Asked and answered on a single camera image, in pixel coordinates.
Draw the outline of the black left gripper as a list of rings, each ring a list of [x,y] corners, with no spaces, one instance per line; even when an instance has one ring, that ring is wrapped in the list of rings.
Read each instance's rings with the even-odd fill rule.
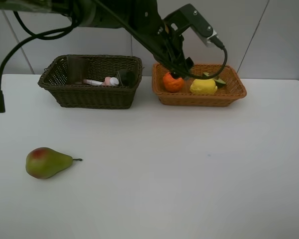
[[[185,58],[182,50],[183,39],[164,23],[158,14],[132,14],[129,18],[132,35],[155,60],[164,65],[174,79],[190,79],[194,63]]]

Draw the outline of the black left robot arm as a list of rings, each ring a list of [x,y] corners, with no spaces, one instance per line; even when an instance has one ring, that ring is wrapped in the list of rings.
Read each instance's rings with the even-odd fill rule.
[[[191,77],[193,62],[184,56],[184,38],[181,34],[181,30],[191,24],[181,20],[176,25],[177,29],[173,29],[169,18],[162,19],[158,14],[155,0],[0,0],[0,10],[13,11],[21,27],[29,34],[8,54],[5,61],[34,39],[58,39],[76,27],[124,28],[171,73],[184,79]],[[20,19],[20,11],[61,14],[69,17],[71,24],[33,33]]]

